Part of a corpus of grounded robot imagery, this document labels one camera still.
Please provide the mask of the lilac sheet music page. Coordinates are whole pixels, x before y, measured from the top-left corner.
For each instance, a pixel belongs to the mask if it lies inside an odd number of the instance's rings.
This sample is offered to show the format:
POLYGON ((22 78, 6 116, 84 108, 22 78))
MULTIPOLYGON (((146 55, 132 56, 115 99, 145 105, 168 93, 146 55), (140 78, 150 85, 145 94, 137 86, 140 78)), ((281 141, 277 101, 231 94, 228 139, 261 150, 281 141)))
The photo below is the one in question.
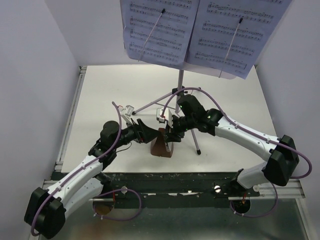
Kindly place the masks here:
POLYGON ((123 43, 139 62, 181 70, 200 2, 198 0, 122 0, 123 43))
POLYGON ((291 3, 201 0, 186 62, 246 79, 291 3))

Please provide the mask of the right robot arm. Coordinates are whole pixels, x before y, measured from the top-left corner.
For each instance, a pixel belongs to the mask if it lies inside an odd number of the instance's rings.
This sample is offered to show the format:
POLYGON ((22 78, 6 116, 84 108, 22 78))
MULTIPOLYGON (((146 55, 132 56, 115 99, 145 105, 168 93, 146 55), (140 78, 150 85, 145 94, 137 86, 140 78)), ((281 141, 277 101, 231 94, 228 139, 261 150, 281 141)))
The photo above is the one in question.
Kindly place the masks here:
POLYGON ((272 183, 284 187, 291 179, 299 163, 294 140, 284 135, 276 137, 263 134, 224 116, 215 108, 206 110, 193 95, 183 95, 178 100, 183 116, 177 117, 170 110, 162 108, 157 112, 157 120, 165 123, 164 140, 179 143, 185 132, 197 129, 232 141, 259 156, 263 162, 251 168, 241 168, 230 181, 230 191, 241 196, 255 185, 272 183))

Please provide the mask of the brown wooden metronome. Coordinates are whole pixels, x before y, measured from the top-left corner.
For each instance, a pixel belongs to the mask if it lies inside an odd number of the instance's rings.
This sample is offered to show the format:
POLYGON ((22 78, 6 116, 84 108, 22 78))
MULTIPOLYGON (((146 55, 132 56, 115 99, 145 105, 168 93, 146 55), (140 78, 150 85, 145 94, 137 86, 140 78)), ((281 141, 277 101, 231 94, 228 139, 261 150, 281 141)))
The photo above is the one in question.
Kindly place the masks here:
POLYGON ((161 135, 151 141, 150 154, 156 157, 171 158, 174 151, 174 143, 165 142, 164 128, 159 128, 158 131, 161 133, 161 135))

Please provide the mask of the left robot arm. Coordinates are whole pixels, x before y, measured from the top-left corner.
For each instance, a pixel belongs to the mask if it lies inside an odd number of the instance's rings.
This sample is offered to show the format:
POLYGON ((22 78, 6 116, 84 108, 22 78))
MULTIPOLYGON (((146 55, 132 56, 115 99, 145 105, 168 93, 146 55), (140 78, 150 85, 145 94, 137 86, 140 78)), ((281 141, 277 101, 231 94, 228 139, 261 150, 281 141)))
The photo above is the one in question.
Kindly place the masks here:
POLYGON ((31 234, 52 239, 71 213, 87 200, 107 197, 111 185, 102 171, 116 158, 117 149, 132 141, 147 144, 160 134, 141 119, 124 129, 116 121, 107 121, 99 139, 75 169, 48 188, 38 187, 31 193, 24 216, 31 226, 31 234))

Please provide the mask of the lilac perforated music stand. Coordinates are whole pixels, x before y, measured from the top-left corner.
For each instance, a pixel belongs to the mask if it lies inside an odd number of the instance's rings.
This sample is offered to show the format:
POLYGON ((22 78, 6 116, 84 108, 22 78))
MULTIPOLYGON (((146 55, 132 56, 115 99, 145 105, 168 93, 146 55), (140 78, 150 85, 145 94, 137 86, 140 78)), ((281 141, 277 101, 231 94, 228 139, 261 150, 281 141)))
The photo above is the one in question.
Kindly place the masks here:
POLYGON ((236 76, 234 76, 232 74, 229 74, 229 73, 224 73, 222 76, 219 76, 218 75, 219 71, 217 69, 215 69, 215 68, 201 67, 201 66, 198 66, 198 65, 192 65, 192 64, 187 63, 189 46, 188 46, 188 50, 187 50, 187 55, 186 55, 184 67, 182 69, 177 69, 179 71, 178 84, 177 84, 177 87, 179 89, 181 89, 182 86, 183 86, 183 77, 184 77, 184 72, 185 71, 198 72, 198 73, 204 72, 205 74, 217 76, 217 77, 220 77, 220 78, 233 78, 233 77, 236 77, 236 76))

